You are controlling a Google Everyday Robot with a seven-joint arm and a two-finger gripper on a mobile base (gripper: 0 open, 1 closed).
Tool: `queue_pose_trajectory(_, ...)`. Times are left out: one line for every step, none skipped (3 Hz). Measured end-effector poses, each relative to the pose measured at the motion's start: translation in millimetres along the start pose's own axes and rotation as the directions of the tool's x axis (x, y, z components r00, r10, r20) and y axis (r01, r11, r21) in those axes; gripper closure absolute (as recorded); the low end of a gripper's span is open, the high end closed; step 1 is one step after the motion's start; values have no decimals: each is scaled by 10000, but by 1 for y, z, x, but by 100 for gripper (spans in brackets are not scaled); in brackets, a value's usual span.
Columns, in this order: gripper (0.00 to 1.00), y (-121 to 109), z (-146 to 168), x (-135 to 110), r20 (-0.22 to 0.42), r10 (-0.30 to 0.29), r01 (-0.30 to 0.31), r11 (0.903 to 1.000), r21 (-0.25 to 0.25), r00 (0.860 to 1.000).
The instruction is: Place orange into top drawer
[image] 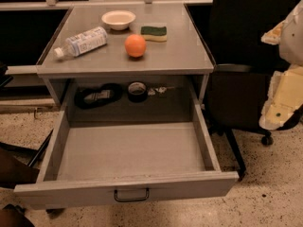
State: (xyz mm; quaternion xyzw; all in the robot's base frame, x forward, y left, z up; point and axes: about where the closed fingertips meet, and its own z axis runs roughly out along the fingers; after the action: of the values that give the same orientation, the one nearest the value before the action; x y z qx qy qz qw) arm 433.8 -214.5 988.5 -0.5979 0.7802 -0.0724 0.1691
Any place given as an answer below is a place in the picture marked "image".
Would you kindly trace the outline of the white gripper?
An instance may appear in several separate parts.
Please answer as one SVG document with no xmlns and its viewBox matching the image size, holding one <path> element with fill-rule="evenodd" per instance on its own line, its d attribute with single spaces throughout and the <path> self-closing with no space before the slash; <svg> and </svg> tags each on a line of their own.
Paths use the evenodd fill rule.
<svg viewBox="0 0 303 227">
<path fill-rule="evenodd" d="M 275 71 L 271 77 L 268 99 L 258 122 L 265 130 L 276 130 L 303 105 L 303 67 L 299 66 L 303 64 L 303 0 L 284 22 L 264 33 L 261 41 L 271 45 L 280 43 L 280 57 L 292 63 L 288 70 Z"/>
</svg>

